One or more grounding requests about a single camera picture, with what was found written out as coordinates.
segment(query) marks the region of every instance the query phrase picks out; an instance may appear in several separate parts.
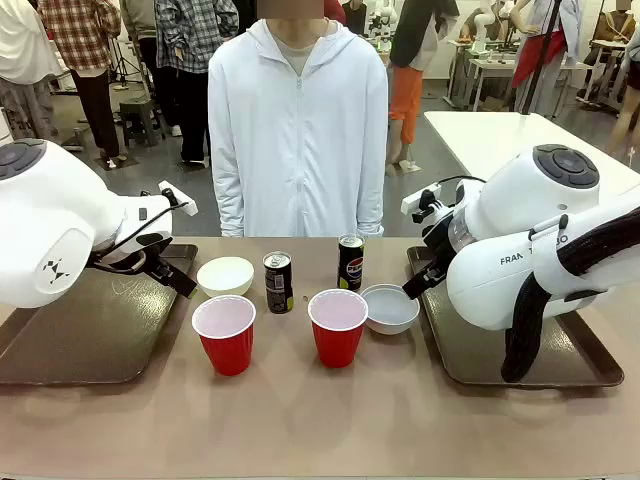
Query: black tray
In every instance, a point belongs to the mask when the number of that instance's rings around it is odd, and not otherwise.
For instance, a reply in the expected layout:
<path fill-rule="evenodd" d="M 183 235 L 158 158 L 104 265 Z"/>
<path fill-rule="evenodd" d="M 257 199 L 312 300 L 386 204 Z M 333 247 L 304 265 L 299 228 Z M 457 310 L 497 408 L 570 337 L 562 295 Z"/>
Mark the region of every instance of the black tray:
<path fill-rule="evenodd" d="M 427 247 L 407 250 L 414 274 L 432 258 Z M 544 321 L 540 353 L 518 383 L 500 376 L 505 355 L 504 332 L 492 332 L 466 322 L 447 295 L 446 282 L 428 290 L 421 302 L 451 378 L 466 385 L 521 388 L 612 387 L 624 373 L 604 345 L 577 313 Z"/>
<path fill-rule="evenodd" d="M 187 272 L 198 249 L 163 253 Z M 58 301 L 18 309 L 0 326 L 0 384 L 123 383 L 142 373 L 176 292 L 147 275 L 87 269 Z"/>

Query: black can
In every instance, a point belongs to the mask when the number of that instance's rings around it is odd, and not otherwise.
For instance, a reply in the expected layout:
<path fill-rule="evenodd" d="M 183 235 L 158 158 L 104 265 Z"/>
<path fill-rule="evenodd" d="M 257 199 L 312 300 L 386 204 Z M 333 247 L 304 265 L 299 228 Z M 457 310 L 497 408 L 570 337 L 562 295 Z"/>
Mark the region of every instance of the black can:
<path fill-rule="evenodd" d="M 272 313 L 293 310 L 293 274 L 291 256 L 285 252 L 271 252 L 264 257 L 267 305 Z"/>
<path fill-rule="evenodd" d="M 343 235 L 338 240 L 338 288 L 356 291 L 362 286 L 364 237 Z"/>

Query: brown table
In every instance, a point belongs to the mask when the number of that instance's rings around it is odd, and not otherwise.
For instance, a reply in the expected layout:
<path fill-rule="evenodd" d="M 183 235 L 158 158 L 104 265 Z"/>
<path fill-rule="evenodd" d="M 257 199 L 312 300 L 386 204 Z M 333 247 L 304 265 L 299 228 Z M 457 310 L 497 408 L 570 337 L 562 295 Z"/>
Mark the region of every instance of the brown table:
<path fill-rule="evenodd" d="M 468 388 L 448 379 L 424 322 L 393 338 L 366 331 L 344 370 L 319 363 L 305 297 L 335 285 L 335 240 L 181 242 L 198 244 L 198 264 L 242 255 L 256 266 L 250 369 L 215 376 L 190 324 L 204 297 L 181 300 L 148 370 L 130 384 L 0 389 L 0 472 L 131 479 L 640 471 L 640 296 L 633 287 L 583 311 L 626 372 L 620 387 Z M 405 251 L 417 244 L 371 240 L 364 284 L 402 283 Z M 274 249 L 293 255 L 297 304 L 286 316 L 268 314 L 263 294 L 260 264 Z M 0 307 L 0 321 L 9 312 Z"/>

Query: plaid shirt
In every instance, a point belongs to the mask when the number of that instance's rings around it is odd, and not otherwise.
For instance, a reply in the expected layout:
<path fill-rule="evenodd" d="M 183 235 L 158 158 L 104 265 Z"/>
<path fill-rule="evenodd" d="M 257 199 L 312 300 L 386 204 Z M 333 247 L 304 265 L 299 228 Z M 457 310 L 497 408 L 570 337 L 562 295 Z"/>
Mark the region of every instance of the plaid shirt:
<path fill-rule="evenodd" d="M 156 0 L 156 29 L 158 67 L 206 73 L 214 52 L 238 32 L 238 11 L 231 0 Z"/>
<path fill-rule="evenodd" d="M 73 70 L 111 64 L 108 37 L 120 34 L 120 12 L 111 0 L 40 0 L 38 12 Z"/>

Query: bowl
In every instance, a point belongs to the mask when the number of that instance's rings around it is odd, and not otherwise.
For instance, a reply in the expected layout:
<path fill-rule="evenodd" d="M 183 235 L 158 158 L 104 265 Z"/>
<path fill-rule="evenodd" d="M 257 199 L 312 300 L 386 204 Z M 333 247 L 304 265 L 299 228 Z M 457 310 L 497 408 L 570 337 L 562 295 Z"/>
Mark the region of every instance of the bowl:
<path fill-rule="evenodd" d="M 219 295 L 244 295 L 253 282 L 251 262 L 240 257 L 220 257 L 198 270 L 198 285 L 215 298 Z"/>
<path fill-rule="evenodd" d="M 408 330 L 420 313 L 418 300 L 411 300 L 397 285 L 374 285 L 362 292 L 362 298 L 369 306 L 365 324 L 383 335 Z"/>

